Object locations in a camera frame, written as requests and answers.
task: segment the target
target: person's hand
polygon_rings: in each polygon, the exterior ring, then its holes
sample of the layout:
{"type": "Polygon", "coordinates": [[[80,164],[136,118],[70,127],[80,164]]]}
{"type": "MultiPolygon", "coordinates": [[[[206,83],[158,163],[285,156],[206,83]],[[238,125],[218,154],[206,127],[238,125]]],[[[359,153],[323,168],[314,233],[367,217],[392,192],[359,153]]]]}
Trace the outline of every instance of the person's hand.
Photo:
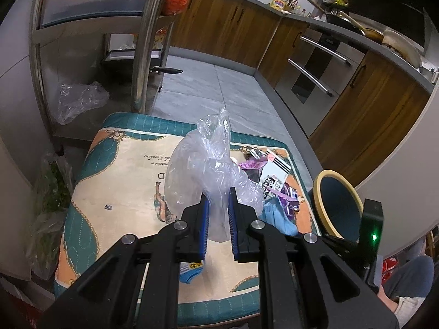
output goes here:
{"type": "Polygon", "coordinates": [[[396,309],[398,308],[398,303],[395,303],[393,300],[386,296],[382,285],[380,286],[380,290],[378,291],[378,298],[381,299],[381,301],[387,306],[387,308],[392,311],[392,313],[396,312],[396,309]]]}

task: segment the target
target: gray baseboard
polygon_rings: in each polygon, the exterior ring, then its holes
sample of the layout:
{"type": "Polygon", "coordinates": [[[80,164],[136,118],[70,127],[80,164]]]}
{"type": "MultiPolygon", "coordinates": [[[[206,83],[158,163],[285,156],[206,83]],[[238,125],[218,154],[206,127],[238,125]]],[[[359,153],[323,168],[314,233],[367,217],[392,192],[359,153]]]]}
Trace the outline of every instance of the gray baseboard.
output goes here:
{"type": "Polygon", "coordinates": [[[314,150],[311,148],[307,136],[302,131],[291,111],[284,104],[278,93],[270,84],[268,84],[267,80],[265,80],[258,70],[255,71],[254,77],[270,102],[273,104],[280,119],[293,139],[297,150],[300,152],[312,180],[315,180],[317,175],[323,170],[323,167],[317,159],[314,150]]]}
{"type": "Polygon", "coordinates": [[[185,48],[170,47],[169,48],[169,55],[198,60],[200,62],[218,65],[220,67],[224,67],[224,68],[231,69],[231,70],[236,70],[240,73],[244,73],[244,74],[248,74],[248,75],[253,75],[256,71],[255,68],[249,67],[247,65],[244,65],[244,64],[241,64],[238,62],[234,62],[233,60],[228,60],[225,58],[212,56],[211,54],[192,51],[190,49],[185,49],[185,48]]]}

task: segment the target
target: bag of vegetables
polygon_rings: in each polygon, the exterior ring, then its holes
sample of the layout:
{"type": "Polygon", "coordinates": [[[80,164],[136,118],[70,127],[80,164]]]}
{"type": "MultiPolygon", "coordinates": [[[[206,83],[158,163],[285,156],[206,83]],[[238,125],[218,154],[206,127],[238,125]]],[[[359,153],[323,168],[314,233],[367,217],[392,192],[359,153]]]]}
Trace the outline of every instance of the bag of vegetables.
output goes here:
{"type": "Polygon", "coordinates": [[[46,154],[33,188],[35,218],[26,252],[32,272],[41,279],[49,279],[56,269],[72,192],[72,168],[67,160],[46,154]]]}

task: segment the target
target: built-in appliance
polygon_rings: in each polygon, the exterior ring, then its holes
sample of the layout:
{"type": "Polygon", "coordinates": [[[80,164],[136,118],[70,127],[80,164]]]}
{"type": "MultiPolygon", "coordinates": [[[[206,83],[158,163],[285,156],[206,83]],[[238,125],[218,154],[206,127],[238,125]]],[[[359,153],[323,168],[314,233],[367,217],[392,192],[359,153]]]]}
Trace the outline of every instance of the built-in appliance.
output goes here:
{"type": "Polygon", "coordinates": [[[364,53],[308,28],[275,89],[307,136],[321,123],[352,78],[364,53]]]}

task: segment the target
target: person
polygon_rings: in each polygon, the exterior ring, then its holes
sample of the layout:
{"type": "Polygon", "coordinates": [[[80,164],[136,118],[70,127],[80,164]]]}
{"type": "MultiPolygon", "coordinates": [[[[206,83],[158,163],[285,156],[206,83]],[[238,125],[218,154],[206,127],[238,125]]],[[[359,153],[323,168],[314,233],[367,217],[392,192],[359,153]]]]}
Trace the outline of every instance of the person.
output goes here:
{"type": "Polygon", "coordinates": [[[378,298],[396,315],[402,328],[424,302],[433,285],[434,264],[418,256],[394,271],[380,286],[378,298]]]}

